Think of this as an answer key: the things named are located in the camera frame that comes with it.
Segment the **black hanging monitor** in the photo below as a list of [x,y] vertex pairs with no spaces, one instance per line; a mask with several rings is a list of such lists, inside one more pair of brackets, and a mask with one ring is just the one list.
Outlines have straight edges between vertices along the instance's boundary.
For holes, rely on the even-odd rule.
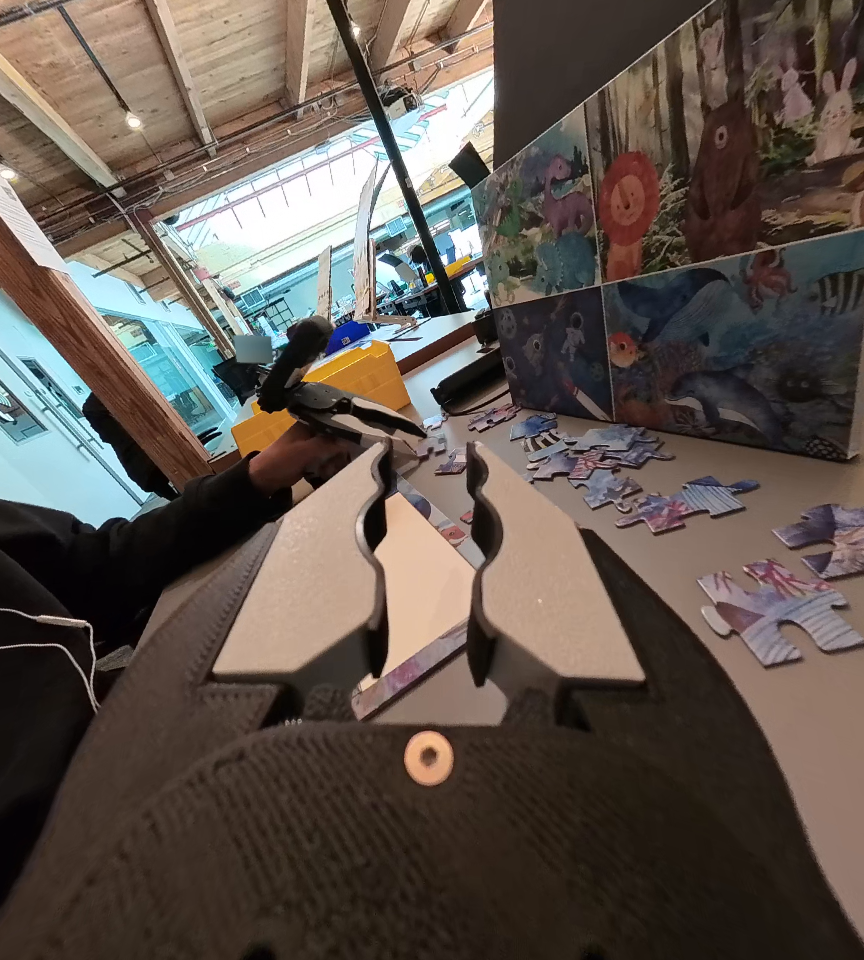
[[447,166],[469,190],[485,182],[491,174],[485,160],[470,141],[462,144]]

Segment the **illustrated puzzle box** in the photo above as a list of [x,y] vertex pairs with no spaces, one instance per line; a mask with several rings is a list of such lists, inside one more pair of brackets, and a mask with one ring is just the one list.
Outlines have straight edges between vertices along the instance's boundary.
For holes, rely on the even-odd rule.
[[858,455],[864,2],[710,2],[472,200],[515,402]]

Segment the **wooden frame stand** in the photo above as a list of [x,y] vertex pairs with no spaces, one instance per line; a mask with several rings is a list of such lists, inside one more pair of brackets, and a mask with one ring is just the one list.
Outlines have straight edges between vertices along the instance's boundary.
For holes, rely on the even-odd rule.
[[[370,238],[372,214],[380,189],[390,170],[389,165],[375,163],[363,186],[356,215],[353,238],[353,310],[356,322],[380,327],[396,326],[400,330],[417,327],[411,316],[381,315],[378,312],[375,277],[375,243]],[[318,285],[316,316],[331,319],[332,308],[332,247],[328,246],[318,258]]]

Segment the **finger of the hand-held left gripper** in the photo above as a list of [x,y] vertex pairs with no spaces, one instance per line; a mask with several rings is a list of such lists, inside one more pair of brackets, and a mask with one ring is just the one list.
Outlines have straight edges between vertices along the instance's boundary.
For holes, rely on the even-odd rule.
[[354,440],[366,440],[377,437],[379,433],[410,436],[417,439],[428,437],[426,429],[414,423],[398,411],[376,403],[363,396],[353,394],[350,399],[350,415],[355,421],[352,427]]
[[345,439],[343,445],[348,450],[352,459],[358,457],[363,451],[380,445],[383,441],[388,441],[390,446],[390,468],[396,474],[410,474],[420,466],[420,458],[415,454],[413,440],[398,431],[388,435],[382,432],[363,433],[358,439]]

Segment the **glass door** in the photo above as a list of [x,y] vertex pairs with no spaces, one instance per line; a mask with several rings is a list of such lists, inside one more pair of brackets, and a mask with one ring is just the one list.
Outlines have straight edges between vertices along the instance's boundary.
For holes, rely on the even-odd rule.
[[114,466],[109,458],[111,449],[91,428],[75,399],[39,360],[14,357],[0,346],[0,361],[22,384],[28,408],[33,404],[37,410],[37,421],[49,421],[50,429],[56,429],[83,458],[96,463],[139,508],[146,505],[149,497],[126,478],[120,466]]

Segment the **puzzle pieces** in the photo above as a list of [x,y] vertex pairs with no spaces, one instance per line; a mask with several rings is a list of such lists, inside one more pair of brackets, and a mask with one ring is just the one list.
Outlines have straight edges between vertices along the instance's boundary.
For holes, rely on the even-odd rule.
[[[458,416],[449,416],[446,424],[455,440],[482,443],[482,434],[460,426]],[[465,457],[467,482],[466,446],[459,452]],[[510,467],[541,493],[538,486],[543,480],[535,479],[534,471],[526,479],[521,470]],[[632,530],[620,546],[633,546],[633,558],[645,564],[638,572],[643,594],[634,594],[631,586],[606,585],[605,563],[593,557],[592,548],[598,544],[595,530],[577,524],[644,671],[644,654],[638,653],[632,639],[631,616],[643,614],[649,600],[696,605],[698,592],[707,600],[702,618],[708,627],[722,638],[741,638],[765,668],[801,660],[798,647],[782,633],[787,625],[804,632],[824,654],[864,647],[864,635],[841,616],[841,610],[849,607],[848,598],[830,581],[864,575],[864,506],[825,504],[806,510],[800,522],[778,531],[779,541],[787,547],[827,543],[828,549],[800,556],[801,567],[796,569],[776,558],[749,561],[743,565],[745,580],[737,581],[725,568],[725,549],[741,559],[752,546],[761,546],[761,538],[748,538],[754,530],[747,522],[728,526],[726,518],[740,511],[737,494],[754,487],[745,481],[715,484],[707,476],[685,483],[677,496],[641,496],[629,512],[619,513],[609,531]]]

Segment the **person's black hoodie torso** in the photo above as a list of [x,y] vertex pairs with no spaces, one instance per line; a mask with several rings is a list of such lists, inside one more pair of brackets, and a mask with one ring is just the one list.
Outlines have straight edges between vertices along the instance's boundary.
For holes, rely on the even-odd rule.
[[94,649],[136,639],[160,595],[97,579],[95,534],[117,522],[0,500],[0,907],[94,716]]

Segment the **blue bin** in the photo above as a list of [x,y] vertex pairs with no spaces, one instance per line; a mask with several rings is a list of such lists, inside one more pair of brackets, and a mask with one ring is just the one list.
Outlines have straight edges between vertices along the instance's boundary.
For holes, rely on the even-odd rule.
[[368,323],[354,318],[349,319],[334,328],[323,354],[324,356],[337,354],[353,344],[369,338],[372,332],[372,328]]

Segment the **partly assembled jigsaw puzzle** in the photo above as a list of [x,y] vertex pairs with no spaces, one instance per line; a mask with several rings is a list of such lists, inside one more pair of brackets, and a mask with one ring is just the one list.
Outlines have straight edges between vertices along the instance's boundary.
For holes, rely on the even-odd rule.
[[389,649],[381,675],[353,691],[359,721],[384,713],[463,652],[481,561],[467,528],[403,477],[387,498],[386,517],[376,555],[386,575]]

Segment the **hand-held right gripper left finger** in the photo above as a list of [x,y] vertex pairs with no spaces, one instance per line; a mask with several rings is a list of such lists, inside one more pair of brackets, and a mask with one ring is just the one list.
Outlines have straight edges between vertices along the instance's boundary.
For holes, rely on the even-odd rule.
[[301,695],[380,678],[389,653],[386,574],[391,441],[381,439],[278,523],[213,667],[222,682]]

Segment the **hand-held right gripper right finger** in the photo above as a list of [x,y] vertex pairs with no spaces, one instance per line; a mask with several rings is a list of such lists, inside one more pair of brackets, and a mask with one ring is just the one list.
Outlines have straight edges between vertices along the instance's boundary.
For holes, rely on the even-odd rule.
[[637,689],[645,671],[578,525],[479,441],[466,446],[475,572],[465,654],[476,687]]

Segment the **yellow plastic bin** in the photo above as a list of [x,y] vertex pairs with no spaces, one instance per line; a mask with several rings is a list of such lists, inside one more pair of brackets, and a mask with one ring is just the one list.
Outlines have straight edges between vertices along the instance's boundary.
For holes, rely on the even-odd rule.
[[[394,411],[411,405],[402,373],[391,345],[377,340],[362,341],[324,358],[312,366],[305,380],[323,382],[381,403]],[[257,400],[246,404],[249,416],[231,426],[231,434],[242,457],[259,452],[281,437],[294,423],[286,411],[267,413]]]

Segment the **wooden post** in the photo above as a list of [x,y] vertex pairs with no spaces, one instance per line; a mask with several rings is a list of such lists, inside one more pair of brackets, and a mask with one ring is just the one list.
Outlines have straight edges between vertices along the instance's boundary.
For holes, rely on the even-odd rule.
[[178,489],[209,455],[70,275],[39,267],[0,220],[0,288]]

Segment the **person's left hand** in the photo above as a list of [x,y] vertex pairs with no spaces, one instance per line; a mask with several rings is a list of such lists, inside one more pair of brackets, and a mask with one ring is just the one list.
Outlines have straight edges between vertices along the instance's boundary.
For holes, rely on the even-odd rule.
[[359,453],[350,441],[318,434],[295,421],[279,438],[252,456],[247,474],[266,498],[289,493],[300,481],[312,486],[329,480]]

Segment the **black rectangular device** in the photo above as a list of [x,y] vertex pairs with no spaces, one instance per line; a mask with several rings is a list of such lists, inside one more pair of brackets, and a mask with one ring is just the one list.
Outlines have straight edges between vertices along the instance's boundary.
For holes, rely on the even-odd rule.
[[506,380],[499,349],[481,352],[477,358],[450,373],[430,390],[431,397],[449,416],[466,416],[495,399],[483,397],[488,389]]

